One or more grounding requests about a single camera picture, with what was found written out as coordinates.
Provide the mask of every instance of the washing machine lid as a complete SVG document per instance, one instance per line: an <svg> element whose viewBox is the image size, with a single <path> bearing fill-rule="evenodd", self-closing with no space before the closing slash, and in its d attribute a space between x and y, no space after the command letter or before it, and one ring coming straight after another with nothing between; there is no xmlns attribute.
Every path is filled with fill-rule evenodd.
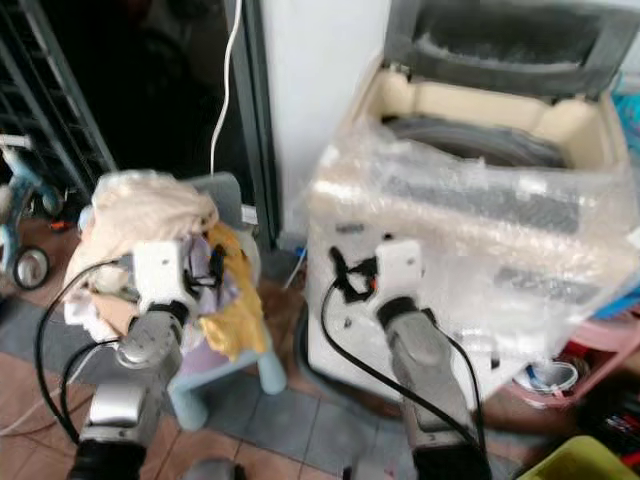
<svg viewBox="0 0 640 480"><path fill-rule="evenodd" d="M537 97L597 97L640 10L542 0L392 0L385 60L412 75Z"/></svg>

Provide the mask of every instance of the plastic wrap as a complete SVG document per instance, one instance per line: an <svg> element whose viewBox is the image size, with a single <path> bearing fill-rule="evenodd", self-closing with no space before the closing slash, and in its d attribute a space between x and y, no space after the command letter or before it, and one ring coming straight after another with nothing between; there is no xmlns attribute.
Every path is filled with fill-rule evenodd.
<svg viewBox="0 0 640 480"><path fill-rule="evenodd" d="M308 297L387 233L422 243L419 297L471 351L549 358L637 280L630 170L487 166L359 125L330 146L309 191Z"/></svg>

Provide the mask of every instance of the brown floor tile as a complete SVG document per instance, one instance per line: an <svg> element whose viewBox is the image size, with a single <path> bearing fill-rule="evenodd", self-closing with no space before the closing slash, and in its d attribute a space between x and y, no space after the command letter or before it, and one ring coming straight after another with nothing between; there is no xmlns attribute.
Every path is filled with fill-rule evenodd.
<svg viewBox="0 0 640 480"><path fill-rule="evenodd" d="M525 447L488 441L487 451L492 455L506 458L522 465L536 465L550 452L547 448Z"/></svg>
<svg viewBox="0 0 640 480"><path fill-rule="evenodd" d="M303 465L300 472L300 480L336 480L338 478L337 475L329 475L308 465Z"/></svg>
<svg viewBox="0 0 640 480"><path fill-rule="evenodd" d="M572 435L576 431L575 409L539 409L505 390L484 402L487 426L497 430L540 435Z"/></svg>
<svg viewBox="0 0 640 480"><path fill-rule="evenodd" d="M72 385L71 386L72 391L74 388L79 388L79 387L76 385ZM88 396L86 395L84 396L85 396L85 400L83 402L80 402L80 406L77 406L75 409L73 408L73 406L76 406L77 403L73 402L73 396L72 396L72 400L69 403L69 405L72 406L71 419L73 420L73 424L75 425L78 431L82 429L82 426L84 425L84 422L87 419L87 415L89 415L89 409L91 408L90 399L88 398ZM43 408L42 410L47 415L47 420L51 422L52 421L51 414L49 413L49 411L46 410L46 408ZM38 425L36 424L36 422L30 422L30 423L36 426ZM67 433L57 423L55 423L50 428L46 428L38 432L29 434L28 437L40 443L41 445L49 447L52 450L55 450L58 453L61 453L62 455L65 455L67 457L73 458L76 455L77 446L69 439L69 437L67 436Z"/></svg>
<svg viewBox="0 0 640 480"><path fill-rule="evenodd" d="M282 342L290 326L298 319L304 297L292 289L282 290L277 283L265 279L262 279L258 285L258 294L262 300L265 323L271 333L273 348L280 353Z"/></svg>
<svg viewBox="0 0 640 480"><path fill-rule="evenodd" d="M47 374L47 381L49 390L58 387L58 376ZM91 397L93 388L87 385L71 385L69 392L69 405L73 410L75 406ZM0 353L0 425L9 426L41 398L33 366L24 360ZM15 433L32 431L45 425L51 427L40 432L42 434L49 435L59 429L46 406L42 405L15 430Z"/></svg>
<svg viewBox="0 0 640 480"><path fill-rule="evenodd" d="M627 358L621 366L622 370L640 377L640 350Z"/></svg>
<svg viewBox="0 0 640 480"><path fill-rule="evenodd" d="M260 375L260 371L258 370L257 363L249 365L248 367L245 367L243 370L251 375Z"/></svg>
<svg viewBox="0 0 640 480"><path fill-rule="evenodd" d="M73 459L46 447L38 447L20 469L15 480L64 480L73 467Z"/></svg>
<svg viewBox="0 0 640 480"><path fill-rule="evenodd" d="M289 288L291 290L295 290L298 292L303 292L305 287L307 286L307 261L300 266L298 273L296 273L295 278L291 282Z"/></svg>
<svg viewBox="0 0 640 480"><path fill-rule="evenodd" d="M242 465L250 480L297 480L301 464L247 443L240 445L236 463Z"/></svg>
<svg viewBox="0 0 640 480"><path fill-rule="evenodd" d="M295 355L293 352L293 333L287 333L281 348L280 358L282 365L287 372L287 385L289 388L297 390L307 395L312 395L316 398L325 398L322 391L309 382L300 372L298 365L296 364Z"/></svg>
<svg viewBox="0 0 640 480"><path fill-rule="evenodd" d="M157 480L176 480L194 463L208 458L233 460L240 442L211 430L181 432Z"/></svg>
<svg viewBox="0 0 640 480"><path fill-rule="evenodd" d="M0 440L0 478L11 479L31 457L38 445L22 437L7 437Z"/></svg>
<svg viewBox="0 0 640 480"><path fill-rule="evenodd" d="M147 459L140 470L140 480L155 480L158 477L179 434L176 420L169 416L162 417L153 443L147 451Z"/></svg>

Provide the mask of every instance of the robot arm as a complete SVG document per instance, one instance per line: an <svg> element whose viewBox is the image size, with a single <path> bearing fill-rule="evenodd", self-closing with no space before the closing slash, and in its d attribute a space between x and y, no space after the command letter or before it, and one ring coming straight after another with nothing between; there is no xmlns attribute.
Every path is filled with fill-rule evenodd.
<svg viewBox="0 0 640 480"><path fill-rule="evenodd" d="M180 369L184 324L196 302L184 285L178 242L141 244L134 250L134 274L141 315L116 351L135 380L98 386L70 480L137 480L155 436L167 385Z"/></svg>
<svg viewBox="0 0 640 480"><path fill-rule="evenodd" d="M332 249L337 288L346 303L364 301L385 331L392 369L400 384L444 415L403 400L402 411L420 479L491 478L484 453L472 434L473 421L464 394L451 369L448 338L417 306L422 278L420 246L411 240L388 241L376 249L373 259L346 269L344 259ZM364 275L375 286L354 293L348 275ZM352 480L371 478L368 466L356 465Z"/></svg>

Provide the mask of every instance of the black metal rack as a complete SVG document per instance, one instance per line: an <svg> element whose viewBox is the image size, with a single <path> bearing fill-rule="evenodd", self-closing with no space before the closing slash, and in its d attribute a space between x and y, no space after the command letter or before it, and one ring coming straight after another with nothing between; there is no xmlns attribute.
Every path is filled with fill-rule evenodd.
<svg viewBox="0 0 640 480"><path fill-rule="evenodd" d="M0 130L29 135L32 167L86 200L116 170L37 0L0 4Z"/></svg>

